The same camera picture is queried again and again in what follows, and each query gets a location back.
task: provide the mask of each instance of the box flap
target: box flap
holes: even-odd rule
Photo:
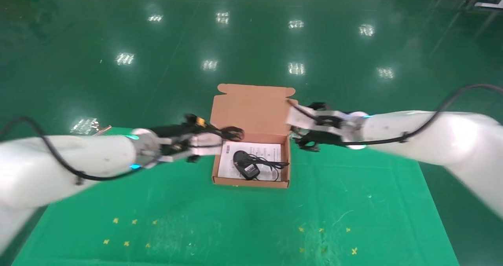
[[[218,90],[224,94],[260,94],[271,97],[290,97],[295,93],[293,87],[257,86],[220,83]]]
[[[220,84],[225,94],[215,96],[210,122],[218,127],[235,126],[247,134],[288,135],[286,124],[294,88]]]

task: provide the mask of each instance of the black power adapter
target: black power adapter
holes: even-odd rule
[[[257,167],[257,164],[269,166],[271,171],[275,169],[277,175],[274,181],[278,180],[280,176],[278,169],[283,169],[289,165],[287,162],[271,162],[263,157],[257,157],[256,155],[248,154],[242,150],[234,153],[232,161],[234,162],[236,169],[246,180],[259,180],[257,177],[260,174],[260,169]]]

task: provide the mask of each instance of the open cardboard box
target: open cardboard box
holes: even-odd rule
[[[213,99],[210,122],[217,128],[234,126],[244,130],[243,142],[281,144],[281,160],[291,163],[290,126],[286,124],[290,105],[287,97],[295,93],[291,87],[219,84],[224,94]],[[215,157],[212,178],[215,184],[276,187],[286,189],[290,184],[291,164],[281,171],[280,182],[242,180],[218,176],[220,156]]]

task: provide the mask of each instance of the paper sheet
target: paper sheet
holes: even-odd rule
[[[218,166],[218,176],[222,178],[242,178],[244,177],[234,167],[232,157],[236,151],[245,151],[257,157],[264,157],[268,161],[281,162],[281,144],[269,143],[251,143],[251,142],[232,142],[226,141],[222,146],[222,155]],[[260,174],[257,177],[259,180],[275,180],[281,181],[281,170],[276,171],[269,166],[257,165]]]

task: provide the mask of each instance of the yellow label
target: yellow label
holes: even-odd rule
[[[199,125],[199,126],[202,126],[203,128],[206,127],[206,123],[204,122],[204,119],[201,118],[201,117],[197,117],[196,119],[196,123]]]

